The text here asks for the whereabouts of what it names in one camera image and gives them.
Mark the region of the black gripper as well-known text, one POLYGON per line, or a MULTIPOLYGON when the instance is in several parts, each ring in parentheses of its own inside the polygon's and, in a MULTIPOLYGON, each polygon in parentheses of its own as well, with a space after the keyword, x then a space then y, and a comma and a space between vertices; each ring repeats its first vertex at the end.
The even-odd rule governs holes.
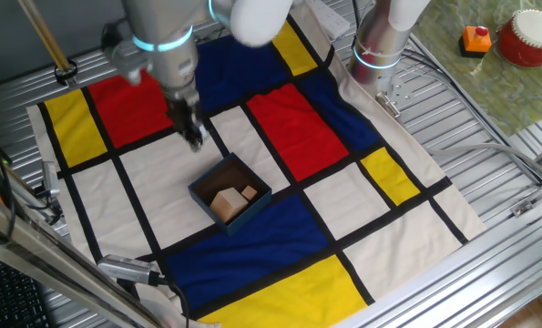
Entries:
POLYGON ((173 122, 193 152, 200 151, 200 145, 210 136, 203 124, 199 92, 195 87, 163 87, 167 104, 166 115, 173 122))

